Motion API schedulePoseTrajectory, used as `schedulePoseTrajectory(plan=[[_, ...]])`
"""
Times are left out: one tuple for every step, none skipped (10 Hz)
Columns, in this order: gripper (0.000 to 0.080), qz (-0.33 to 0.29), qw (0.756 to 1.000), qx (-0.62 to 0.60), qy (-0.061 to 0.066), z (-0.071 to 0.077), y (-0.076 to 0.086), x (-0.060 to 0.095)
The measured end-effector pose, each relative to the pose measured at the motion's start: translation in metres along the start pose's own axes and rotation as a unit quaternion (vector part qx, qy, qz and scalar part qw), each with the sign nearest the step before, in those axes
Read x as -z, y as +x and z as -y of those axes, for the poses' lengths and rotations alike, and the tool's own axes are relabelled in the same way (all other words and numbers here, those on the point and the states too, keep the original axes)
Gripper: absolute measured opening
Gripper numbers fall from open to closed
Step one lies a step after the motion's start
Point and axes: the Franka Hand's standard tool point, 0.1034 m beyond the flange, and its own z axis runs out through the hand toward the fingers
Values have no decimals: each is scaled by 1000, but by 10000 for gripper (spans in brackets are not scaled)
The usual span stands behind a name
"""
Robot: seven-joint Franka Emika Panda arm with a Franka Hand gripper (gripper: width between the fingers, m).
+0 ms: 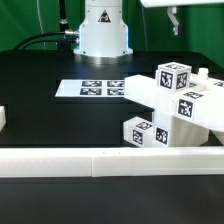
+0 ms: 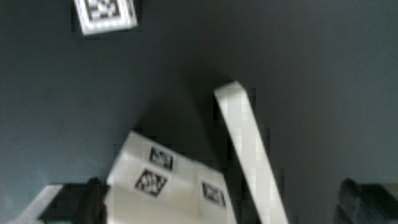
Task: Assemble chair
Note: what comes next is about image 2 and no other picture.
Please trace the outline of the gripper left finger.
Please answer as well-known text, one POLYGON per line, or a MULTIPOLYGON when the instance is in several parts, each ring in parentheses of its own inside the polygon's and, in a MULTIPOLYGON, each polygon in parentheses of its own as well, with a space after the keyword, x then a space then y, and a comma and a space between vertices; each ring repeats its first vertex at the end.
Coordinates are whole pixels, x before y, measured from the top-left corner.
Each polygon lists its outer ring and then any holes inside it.
POLYGON ((11 224, 107 224, 107 191, 98 177, 48 185, 11 224))

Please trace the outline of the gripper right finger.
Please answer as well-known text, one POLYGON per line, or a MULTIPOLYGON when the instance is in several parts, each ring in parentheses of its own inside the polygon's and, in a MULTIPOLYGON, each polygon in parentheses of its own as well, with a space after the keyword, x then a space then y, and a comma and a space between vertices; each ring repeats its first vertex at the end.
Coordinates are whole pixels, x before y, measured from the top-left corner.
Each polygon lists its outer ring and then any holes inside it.
POLYGON ((332 224, 398 224, 398 183, 343 180, 332 224))

